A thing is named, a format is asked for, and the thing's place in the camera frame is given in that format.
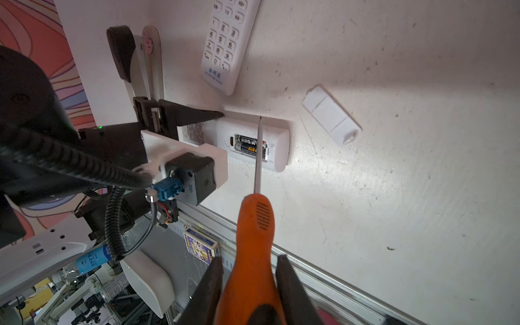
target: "battery compartment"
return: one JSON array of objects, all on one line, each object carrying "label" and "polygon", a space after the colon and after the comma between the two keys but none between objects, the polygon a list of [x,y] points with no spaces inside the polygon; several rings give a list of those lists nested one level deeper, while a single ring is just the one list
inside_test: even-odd
[{"label": "battery compartment", "polygon": [[[234,136],[229,137],[228,146],[231,151],[237,152],[239,154],[256,158],[256,146],[257,139],[246,137],[240,134],[235,134]],[[269,146],[266,141],[262,143],[262,160],[267,162],[269,159]]]}]

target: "screwdriver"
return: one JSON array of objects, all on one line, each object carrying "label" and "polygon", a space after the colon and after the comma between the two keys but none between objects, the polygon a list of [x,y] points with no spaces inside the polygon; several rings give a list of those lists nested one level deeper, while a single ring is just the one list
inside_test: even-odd
[{"label": "screwdriver", "polygon": [[262,177],[262,117],[256,137],[253,194],[242,201],[237,222],[237,257],[220,297],[215,325],[283,324],[285,316],[271,271],[275,215],[269,199],[260,194]]}]

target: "blue bottle label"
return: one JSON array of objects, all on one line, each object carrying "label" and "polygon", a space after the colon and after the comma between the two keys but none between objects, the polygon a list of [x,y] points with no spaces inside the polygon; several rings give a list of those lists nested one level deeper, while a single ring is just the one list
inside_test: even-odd
[{"label": "blue bottle label", "polygon": [[77,269],[80,274],[85,274],[89,271],[92,271],[96,267],[105,264],[110,261],[112,258],[108,252],[108,246],[103,245],[100,248],[97,248],[76,260]]}]

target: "orange screwdriver handle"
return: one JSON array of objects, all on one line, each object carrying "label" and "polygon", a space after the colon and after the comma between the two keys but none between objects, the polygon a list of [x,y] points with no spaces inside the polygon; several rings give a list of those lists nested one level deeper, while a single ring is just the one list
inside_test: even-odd
[{"label": "orange screwdriver handle", "polygon": [[238,215],[237,257],[217,305],[215,325],[246,325],[253,314],[267,317],[267,323],[285,324],[271,271],[274,236],[275,216],[267,197],[245,197]]}]

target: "gray surface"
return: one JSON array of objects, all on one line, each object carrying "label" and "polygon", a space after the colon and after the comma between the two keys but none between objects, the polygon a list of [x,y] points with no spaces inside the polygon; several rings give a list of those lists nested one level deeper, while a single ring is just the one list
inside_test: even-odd
[{"label": "gray surface", "polygon": [[[140,236],[148,223],[148,219],[140,218],[131,232]],[[175,302],[186,308],[190,293],[199,284],[208,265],[188,253],[183,232],[184,225],[181,222],[169,224],[168,229],[156,226],[140,249],[170,275],[175,290]],[[229,267],[226,268],[224,263],[223,284],[229,279],[230,273]]]}]

